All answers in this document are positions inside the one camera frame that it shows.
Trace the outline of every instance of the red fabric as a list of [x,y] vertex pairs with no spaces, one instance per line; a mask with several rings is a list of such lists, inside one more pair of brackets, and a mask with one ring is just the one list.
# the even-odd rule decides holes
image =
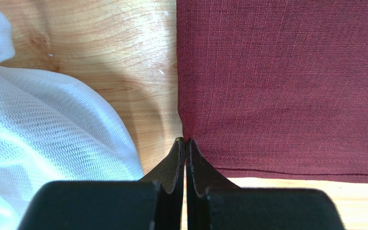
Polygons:
[[368,1],[177,0],[177,56],[225,176],[368,182]]

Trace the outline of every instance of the wooden table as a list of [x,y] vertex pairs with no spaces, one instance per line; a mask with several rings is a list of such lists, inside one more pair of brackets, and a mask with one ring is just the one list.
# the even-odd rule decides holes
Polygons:
[[[81,80],[118,112],[144,173],[164,158],[175,137],[182,135],[175,1],[0,0],[0,10],[12,23],[16,49],[16,56],[3,66],[46,69]],[[337,204],[347,229],[368,230],[368,184],[232,181],[247,187],[324,190]]]

